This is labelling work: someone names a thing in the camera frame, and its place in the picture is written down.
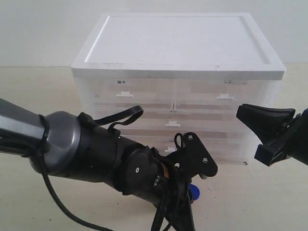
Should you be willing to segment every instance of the white table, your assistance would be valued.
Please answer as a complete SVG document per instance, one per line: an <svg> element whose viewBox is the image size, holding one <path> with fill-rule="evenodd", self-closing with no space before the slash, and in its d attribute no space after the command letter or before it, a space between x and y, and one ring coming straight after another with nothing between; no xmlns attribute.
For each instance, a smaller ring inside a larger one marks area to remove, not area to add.
<svg viewBox="0 0 308 231"><path fill-rule="evenodd" d="M308 64L287 65L275 106L308 107ZM82 109L69 68L0 68L0 98L49 114ZM155 208L102 184L52 178L59 197L76 215L115 231L150 230ZM196 178L201 197L193 203L197 231L306 231L308 167L288 160L270 168L220 165L211 179ZM0 154L0 230L85 231L49 196L28 160Z"/></svg>

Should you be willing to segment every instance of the translucent storage drawer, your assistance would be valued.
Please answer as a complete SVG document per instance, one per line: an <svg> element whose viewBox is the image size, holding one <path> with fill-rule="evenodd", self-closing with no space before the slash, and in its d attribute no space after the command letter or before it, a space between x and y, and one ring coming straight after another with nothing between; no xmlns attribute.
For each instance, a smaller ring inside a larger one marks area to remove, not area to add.
<svg viewBox="0 0 308 231"><path fill-rule="evenodd" d="M271 106L285 67L246 13L118 13L101 16L72 72L95 119L144 109L122 135L168 154L195 132L215 160L248 163L256 138L237 108Z"/></svg>

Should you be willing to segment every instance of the drawer handle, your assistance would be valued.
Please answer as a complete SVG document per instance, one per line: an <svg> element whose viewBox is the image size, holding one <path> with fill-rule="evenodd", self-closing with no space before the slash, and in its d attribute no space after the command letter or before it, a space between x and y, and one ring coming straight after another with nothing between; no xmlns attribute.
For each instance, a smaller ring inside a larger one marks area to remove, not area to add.
<svg viewBox="0 0 308 231"><path fill-rule="evenodd" d="M217 96L218 100L234 100L234 97L231 97L229 94L220 94Z"/></svg>
<svg viewBox="0 0 308 231"><path fill-rule="evenodd" d="M168 124L166 124L166 127L181 127L181 124L178 124L177 123L177 121L175 120L175 121L169 121L169 123Z"/></svg>
<svg viewBox="0 0 308 231"><path fill-rule="evenodd" d="M121 91L121 94L117 94L117 97L123 97L123 98L133 98L134 95L130 94L129 91Z"/></svg>
<svg viewBox="0 0 308 231"><path fill-rule="evenodd" d="M172 147L168 147L167 149L165 149L165 153L172 153L174 151L176 151L176 149Z"/></svg>

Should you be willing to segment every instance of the white wall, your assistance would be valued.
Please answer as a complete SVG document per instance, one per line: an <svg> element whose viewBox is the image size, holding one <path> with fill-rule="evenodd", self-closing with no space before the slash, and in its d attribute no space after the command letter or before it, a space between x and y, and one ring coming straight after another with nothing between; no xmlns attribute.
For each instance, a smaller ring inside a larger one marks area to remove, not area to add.
<svg viewBox="0 0 308 231"><path fill-rule="evenodd" d="M308 62L307 0L0 0L0 66L70 66L103 12L248 12L283 62Z"/></svg>

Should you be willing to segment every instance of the blue bottle cap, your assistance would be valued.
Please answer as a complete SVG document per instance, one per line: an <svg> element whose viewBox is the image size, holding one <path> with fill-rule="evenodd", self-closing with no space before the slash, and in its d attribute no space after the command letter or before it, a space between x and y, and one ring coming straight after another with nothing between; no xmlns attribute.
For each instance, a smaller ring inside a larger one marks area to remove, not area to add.
<svg viewBox="0 0 308 231"><path fill-rule="evenodd" d="M192 192L192 199L195 201L195 200L198 200L198 198L200 197L200 190L197 186L193 185L193 184L190 184L189 185L189 189L191 190Z"/></svg>

